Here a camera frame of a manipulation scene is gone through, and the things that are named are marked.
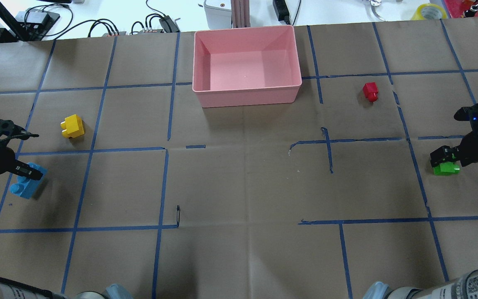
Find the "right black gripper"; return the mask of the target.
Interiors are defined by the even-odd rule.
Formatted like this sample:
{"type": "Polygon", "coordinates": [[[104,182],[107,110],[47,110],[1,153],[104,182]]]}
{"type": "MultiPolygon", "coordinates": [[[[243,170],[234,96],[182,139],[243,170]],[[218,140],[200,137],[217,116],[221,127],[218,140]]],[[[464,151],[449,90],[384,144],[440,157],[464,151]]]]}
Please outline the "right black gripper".
{"type": "Polygon", "coordinates": [[[472,131],[463,136],[458,146],[441,146],[430,153],[430,163],[433,168],[455,168],[455,162],[466,167],[478,162],[478,106],[459,108],[454,119],[468,121],[472,131]]]}

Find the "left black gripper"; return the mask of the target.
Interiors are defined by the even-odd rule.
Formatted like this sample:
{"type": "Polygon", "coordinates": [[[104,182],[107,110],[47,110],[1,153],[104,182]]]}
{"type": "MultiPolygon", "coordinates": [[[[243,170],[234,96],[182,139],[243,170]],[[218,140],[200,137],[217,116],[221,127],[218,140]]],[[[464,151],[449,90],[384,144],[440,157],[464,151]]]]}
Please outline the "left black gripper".
{"type": "Polygon", "coordinates": [[[39,181],[44,176],[44,172],[35,165],[26,164],[16,158],[15,151],[8,147],[11,140],[28,140],[36,138],[38,134],[33,134],[24,127],[16,125],[11,120],[0,119],[0,174],[6,172],[24,177],[30,180],[39,181]]]}

